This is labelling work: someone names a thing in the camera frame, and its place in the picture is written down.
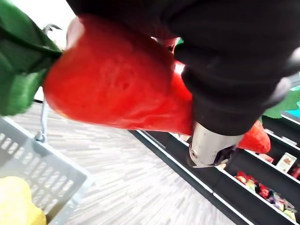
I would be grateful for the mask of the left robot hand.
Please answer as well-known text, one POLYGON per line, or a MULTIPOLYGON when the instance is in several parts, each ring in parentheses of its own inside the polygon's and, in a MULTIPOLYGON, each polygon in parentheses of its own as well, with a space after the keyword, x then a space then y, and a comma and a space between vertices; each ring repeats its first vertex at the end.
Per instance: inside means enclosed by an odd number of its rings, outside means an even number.
POLYGON ((284 99, 300 69, 297 0, 70 0, 76 15, 112 19, 147 36, 180 37, 176 60, 192 94, 189 154, 198 168, 227 159, 284 99))

